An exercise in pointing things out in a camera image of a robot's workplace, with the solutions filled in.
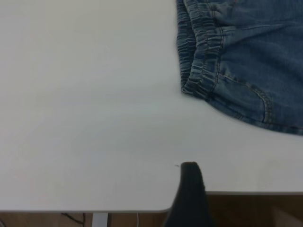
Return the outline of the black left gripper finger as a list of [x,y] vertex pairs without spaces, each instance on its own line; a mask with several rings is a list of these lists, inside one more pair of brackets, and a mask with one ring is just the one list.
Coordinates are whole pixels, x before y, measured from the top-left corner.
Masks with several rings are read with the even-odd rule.
[[180,184],[165,221],[166,227],[212,227],[204,181],[196,162],[180,167]]

